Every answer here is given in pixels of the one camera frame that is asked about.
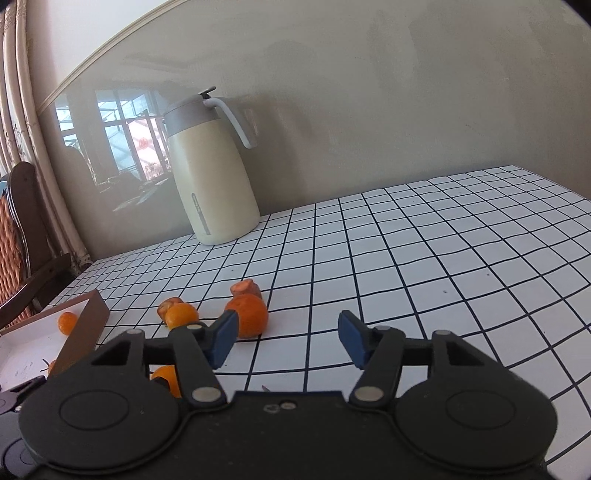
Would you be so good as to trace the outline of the small orange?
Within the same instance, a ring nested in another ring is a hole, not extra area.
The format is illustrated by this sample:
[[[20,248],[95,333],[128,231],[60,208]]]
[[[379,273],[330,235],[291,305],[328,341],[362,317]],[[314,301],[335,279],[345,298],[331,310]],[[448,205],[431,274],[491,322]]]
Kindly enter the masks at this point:
[[[150,379],[166,386],[171,395],[175,398],[180,398],[181,393],[176,376],[175,367],[172,365],[165,365],[157,368],[151,375]]]

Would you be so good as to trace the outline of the orange mandarin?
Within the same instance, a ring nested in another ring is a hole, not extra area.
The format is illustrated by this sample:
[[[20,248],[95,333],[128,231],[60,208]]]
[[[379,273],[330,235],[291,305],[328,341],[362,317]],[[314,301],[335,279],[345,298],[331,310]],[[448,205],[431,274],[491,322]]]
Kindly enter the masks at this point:
[[[238,338],[249,339],[262,335],[269,323],[269,311],[259,296],[242,294],[232,298],[225,310],[238,314]]]
[[[65,336],[69,336],[75,328],[78,316],[73,312],[64,311],[57,320],[58,330]]]

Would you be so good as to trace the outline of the brownish carrot chunk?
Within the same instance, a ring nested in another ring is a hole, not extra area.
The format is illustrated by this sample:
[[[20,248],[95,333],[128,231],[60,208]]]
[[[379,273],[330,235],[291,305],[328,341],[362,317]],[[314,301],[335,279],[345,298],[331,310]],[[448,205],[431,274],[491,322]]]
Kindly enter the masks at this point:
[[[170,297],[163,300],[157,307],[156,313],[159,318],[164,321],[167,311],[176,304],[181,304],[182,300],[178,297]]]

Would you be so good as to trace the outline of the yellow-orange kumquat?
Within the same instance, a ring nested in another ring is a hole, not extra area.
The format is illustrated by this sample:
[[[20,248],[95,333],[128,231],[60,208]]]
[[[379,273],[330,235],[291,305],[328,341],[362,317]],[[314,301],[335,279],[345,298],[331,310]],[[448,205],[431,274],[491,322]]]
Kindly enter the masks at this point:
[[[198,319],[197,310],[187,303],[174,303],[164,314],[164,323],[169,330],[197,322]]]

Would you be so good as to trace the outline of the small carrot chunk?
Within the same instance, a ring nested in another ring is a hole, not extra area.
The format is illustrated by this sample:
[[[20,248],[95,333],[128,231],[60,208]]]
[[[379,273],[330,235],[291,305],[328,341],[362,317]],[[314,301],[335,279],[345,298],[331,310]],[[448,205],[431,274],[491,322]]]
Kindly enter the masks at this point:
[[[233,297],[242,295],[252,295],[259,299],[263,298],[262,291],[259,289],[259,285],[256,284],[255,280],[250,278],[240,280],[230,287],[230,293]]]

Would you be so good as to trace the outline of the brown cardboard box tray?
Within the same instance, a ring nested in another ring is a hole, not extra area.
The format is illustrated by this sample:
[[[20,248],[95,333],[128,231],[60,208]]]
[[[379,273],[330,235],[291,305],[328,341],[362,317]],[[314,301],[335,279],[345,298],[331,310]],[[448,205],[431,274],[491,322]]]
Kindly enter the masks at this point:
[[[78,316],[69,336],[63,335],[57,326],[64,311]],[[53,374],[71,367],[95,349],[109,315],[100,293],[92,290],[5,330],[1,334],[1,389],[47,375],[48,364],[53,360]]]

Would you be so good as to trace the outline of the checkered white tablecloth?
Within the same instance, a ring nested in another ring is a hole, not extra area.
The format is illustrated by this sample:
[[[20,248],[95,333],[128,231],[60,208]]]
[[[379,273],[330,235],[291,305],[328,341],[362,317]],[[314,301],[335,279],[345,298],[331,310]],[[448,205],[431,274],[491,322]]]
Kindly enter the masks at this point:
[[[178,237],[98,260],[61,292],[100,293],[109,340],[166,328],[178,297],[202,321],[252,279],[270,312],[262,336],[235,344],[217,376],[228,393],[349,393],[359,371],[339,343],[339,312],[411,338],[449,330],[552,401],[548,451],[561,479],[590,475],[590,202],[504,166],[391,186],[266,215],[221,246]]]

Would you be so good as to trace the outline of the wooden sofa orange cushion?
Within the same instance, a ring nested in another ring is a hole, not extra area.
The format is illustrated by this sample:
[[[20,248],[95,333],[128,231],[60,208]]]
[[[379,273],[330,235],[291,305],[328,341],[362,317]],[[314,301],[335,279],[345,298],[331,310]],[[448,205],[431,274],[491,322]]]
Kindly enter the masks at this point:
[[[58,247],[34,166],[1,178],[1,327],[41,312],[74,279],[72,257]]]

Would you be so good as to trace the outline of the cream thermos jug grey lid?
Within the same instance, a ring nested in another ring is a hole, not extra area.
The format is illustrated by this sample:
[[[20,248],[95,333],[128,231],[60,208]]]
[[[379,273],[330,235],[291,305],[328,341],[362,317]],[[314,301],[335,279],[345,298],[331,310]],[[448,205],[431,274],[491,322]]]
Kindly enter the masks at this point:
[[[231,135],[246,149],[256,135],[214,88],[169,106],[163,115],[174,182],[193,233],[204,245],[236,240],[259,224],[242,156]]]

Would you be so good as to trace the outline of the beige patterned curtain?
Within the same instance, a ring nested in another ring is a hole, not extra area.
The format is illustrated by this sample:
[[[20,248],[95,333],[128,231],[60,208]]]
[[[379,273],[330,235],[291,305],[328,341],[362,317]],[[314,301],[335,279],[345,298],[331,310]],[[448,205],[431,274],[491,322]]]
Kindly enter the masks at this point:
[[[91,264],[51,166],[35,108],[28,62],[27,3],[1,3],[1,172],[11,172],[22,162],[36,168],[41,197],[57,248],[69,253],[73,271]]]

